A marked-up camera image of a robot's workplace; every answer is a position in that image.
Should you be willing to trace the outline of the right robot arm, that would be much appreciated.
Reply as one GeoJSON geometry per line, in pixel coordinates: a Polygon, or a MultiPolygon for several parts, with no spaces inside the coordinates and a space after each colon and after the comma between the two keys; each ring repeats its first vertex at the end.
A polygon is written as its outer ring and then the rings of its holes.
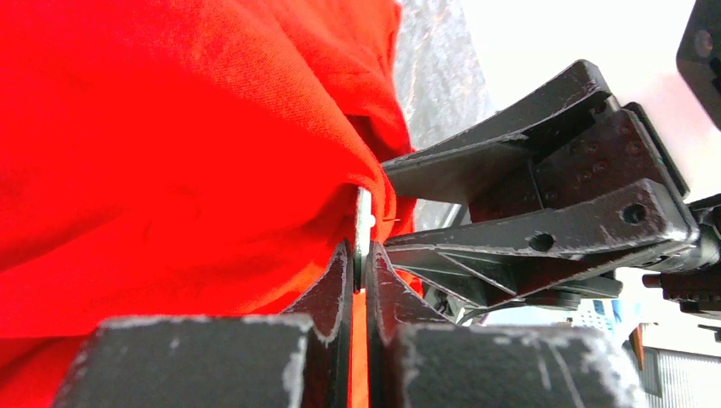
{"type": "Polygon", "coordinates": [[[720,316],[720,199],[689,187],[642,107],[580,59],[483,122],[383,164],[397,195],[458,204],[447,227],[385,243],[391,263],[456,299],[458,324],[519,307],[613,299],[644,271],[681,311],[720,316]]]}

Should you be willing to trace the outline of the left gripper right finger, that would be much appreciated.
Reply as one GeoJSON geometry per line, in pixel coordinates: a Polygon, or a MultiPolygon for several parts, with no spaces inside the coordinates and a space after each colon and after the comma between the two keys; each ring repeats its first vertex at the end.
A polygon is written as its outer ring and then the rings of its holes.
{"type": "Polygon", "coordinates": [[[394,271],[366,261],[372,407],[642,407],[627,354],[585,327],[456,326],[394,271]]]}

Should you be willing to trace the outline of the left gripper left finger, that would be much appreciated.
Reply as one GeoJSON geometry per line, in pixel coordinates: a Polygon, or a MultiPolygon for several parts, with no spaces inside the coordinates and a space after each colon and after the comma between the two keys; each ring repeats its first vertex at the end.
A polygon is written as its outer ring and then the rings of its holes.
{"type": "Polygon", "coordinates": [[[72,361],[55,407],[344,407],[353,260],[279,314],[104,322],[72,361]]]}

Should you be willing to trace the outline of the round dark brooch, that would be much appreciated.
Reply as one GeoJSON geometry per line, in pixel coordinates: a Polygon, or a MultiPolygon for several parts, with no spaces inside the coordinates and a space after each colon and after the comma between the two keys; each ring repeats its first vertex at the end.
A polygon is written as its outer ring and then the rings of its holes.
{"type": "Polygon", "coordinates": [[[372,194],[359,187],[355,205],[355,238],[353,249],[353,287],[360,292],[364,287],[365,261],[370,251],[372,229],[376,218],[372,213],[372,194]]]}

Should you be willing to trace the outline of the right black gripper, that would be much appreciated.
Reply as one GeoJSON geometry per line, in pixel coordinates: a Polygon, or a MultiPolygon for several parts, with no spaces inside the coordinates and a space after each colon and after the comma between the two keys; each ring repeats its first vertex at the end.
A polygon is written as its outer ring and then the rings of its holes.
{"type": "Polygon", "coordinates": [[[396,236],[389,261],[476,308],[625,266],[678,262],[700,228],[630,110],[580,59],[449,139],[383,163],[398,196],[469,204],[473,224],[396,236]]]}

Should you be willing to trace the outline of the red t-shirt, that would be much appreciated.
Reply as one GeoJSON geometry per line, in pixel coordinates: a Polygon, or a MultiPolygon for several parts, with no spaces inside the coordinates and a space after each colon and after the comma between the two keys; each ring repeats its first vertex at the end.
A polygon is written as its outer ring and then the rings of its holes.
{"type": "Polygon", "coordinates": [[[1,4],[1,404],[124,315],[274,314],[355,232],[411,232],[396,1],[1,4]]]}

